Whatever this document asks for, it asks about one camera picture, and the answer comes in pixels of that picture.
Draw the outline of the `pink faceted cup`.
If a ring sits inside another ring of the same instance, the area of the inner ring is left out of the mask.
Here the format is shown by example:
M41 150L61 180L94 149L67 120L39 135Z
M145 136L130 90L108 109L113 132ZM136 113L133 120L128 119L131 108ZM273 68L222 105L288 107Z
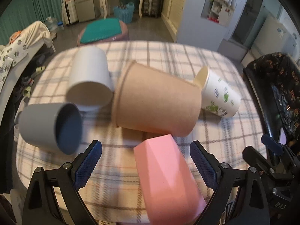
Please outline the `pink faceted cup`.
M150 224L193 224L206 202L172 135L143 141L134 157Z

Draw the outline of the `grey plastic cup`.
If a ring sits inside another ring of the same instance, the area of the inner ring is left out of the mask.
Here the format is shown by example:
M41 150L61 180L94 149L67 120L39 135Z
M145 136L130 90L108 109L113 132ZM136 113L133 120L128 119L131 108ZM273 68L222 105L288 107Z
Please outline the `grey plastic cup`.
M72 103L28 105L20 113L22 139L38 148L72 155L82 139L82 117Z

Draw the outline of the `white floral paper cup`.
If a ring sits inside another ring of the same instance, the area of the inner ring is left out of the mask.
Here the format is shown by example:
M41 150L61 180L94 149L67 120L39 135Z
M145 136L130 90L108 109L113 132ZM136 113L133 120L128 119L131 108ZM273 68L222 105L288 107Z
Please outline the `white floral paper cup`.
M241 96L209 67L203 66L193 83L201 88L202 109L224 118L237 113Z

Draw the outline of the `brown paper cup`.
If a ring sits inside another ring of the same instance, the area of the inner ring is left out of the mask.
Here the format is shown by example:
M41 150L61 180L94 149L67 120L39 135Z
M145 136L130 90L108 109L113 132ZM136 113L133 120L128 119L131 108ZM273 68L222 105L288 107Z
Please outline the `brown paper cup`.
M118 80L111 121L116 127L185 137L200 111L200 87L133 60Z

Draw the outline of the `black floral garment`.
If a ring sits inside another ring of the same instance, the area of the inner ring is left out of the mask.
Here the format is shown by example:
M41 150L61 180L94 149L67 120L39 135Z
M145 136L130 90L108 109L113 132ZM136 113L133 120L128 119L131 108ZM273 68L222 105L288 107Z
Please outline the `black floral garment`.
M264 55L246 66L271 86L283 128L292 141L299 140L299 67L292 58L276 52Z

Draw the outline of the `white washing machine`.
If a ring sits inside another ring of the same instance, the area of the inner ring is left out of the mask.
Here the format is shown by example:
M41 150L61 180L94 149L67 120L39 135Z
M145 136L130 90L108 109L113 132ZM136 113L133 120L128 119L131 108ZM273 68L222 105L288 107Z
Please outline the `white washing machine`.
M269 15L250 49L257 59L263 55L281 52L293 59L299 58L299 35L291 33L282 23Z

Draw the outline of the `patterned white towel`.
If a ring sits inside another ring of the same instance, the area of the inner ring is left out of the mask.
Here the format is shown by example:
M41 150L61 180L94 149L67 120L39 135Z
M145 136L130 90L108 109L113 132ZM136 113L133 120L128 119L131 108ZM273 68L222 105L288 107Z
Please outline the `patterned white towel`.
M10 69L23 60L28 54L25 37L19 34L15 40L1 51L1 89L8 77Z

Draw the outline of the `bed with beige blanket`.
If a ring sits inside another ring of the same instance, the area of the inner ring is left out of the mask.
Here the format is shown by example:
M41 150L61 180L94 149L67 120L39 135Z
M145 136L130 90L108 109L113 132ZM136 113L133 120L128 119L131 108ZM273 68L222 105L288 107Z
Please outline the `bed with beige blanket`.
M21 74L43 46L54 48L49 29L36 21L1 48L1 116Z

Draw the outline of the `water bottle jug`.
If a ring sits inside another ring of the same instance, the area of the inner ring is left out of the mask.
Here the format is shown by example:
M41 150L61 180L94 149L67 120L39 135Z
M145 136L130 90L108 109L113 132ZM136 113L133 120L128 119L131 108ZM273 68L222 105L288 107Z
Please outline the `water bottle jug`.
M52 18L52 17L47 17L45 24L47 26L47 28L49 29L50 32L57 32L57 30L59 29L58 25L57 25L57 19L56 18Z

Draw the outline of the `pink round stool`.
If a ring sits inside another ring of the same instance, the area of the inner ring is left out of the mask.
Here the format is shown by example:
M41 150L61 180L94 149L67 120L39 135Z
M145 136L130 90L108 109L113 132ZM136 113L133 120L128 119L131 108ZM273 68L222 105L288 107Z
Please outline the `pink round stool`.
M98 44L98 43L103 43L103 42L113 42L113 41L127 41L129 40L129 31L127 28L127 25L122 22L121 20L119 20L120 25L121 25L121 30L122 33L118 34L116 36L113 36L111 38L108 39L104 39L104 40L100 40L100 41L96 41L96 42L92 42L92 43L88 43L88 44ZM88 44L81 44L80 43L80 39L82 34L84 33L86 27L79 33L78 37L77 37L77 46L83 46L83 45L88 45Z

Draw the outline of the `white suitcase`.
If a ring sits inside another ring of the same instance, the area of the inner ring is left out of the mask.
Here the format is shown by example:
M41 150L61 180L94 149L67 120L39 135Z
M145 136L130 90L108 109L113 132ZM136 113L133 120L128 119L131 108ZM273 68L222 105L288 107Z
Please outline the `white suitcase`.
M63 23L65 25L74 24L78 22L78 16L74 0L67 0L61 3Z

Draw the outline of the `louvered wardrobe door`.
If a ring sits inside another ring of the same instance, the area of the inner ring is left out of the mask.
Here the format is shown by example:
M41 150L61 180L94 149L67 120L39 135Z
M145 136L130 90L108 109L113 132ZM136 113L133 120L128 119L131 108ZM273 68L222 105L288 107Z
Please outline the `louvered wardrobe door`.
M176 41L177 32L182 20L186 0L163 0L161 17L173 41Z

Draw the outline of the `teal curtain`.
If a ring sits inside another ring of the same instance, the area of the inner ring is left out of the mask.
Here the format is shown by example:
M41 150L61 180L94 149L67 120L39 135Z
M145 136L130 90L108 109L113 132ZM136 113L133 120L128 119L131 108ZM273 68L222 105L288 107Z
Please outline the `teal curtain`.
M62 21L63 0L11 0L1 11L1 45L6 45L9 37L35 21L46 22L47 17Z

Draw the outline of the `small silver fridge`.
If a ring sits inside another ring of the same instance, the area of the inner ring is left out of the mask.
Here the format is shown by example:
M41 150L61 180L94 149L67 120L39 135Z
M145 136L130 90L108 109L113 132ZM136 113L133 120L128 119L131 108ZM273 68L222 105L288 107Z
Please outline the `small silver fridge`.
M100 0L75 0L79 22L95 20L100 16Z

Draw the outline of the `black suitcase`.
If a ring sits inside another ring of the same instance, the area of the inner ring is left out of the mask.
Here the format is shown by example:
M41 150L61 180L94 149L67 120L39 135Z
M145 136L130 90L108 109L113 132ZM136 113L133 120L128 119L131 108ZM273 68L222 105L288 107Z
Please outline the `black suitcase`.
M158 17L161 11L161 0L143 0L142 12L146 16Z

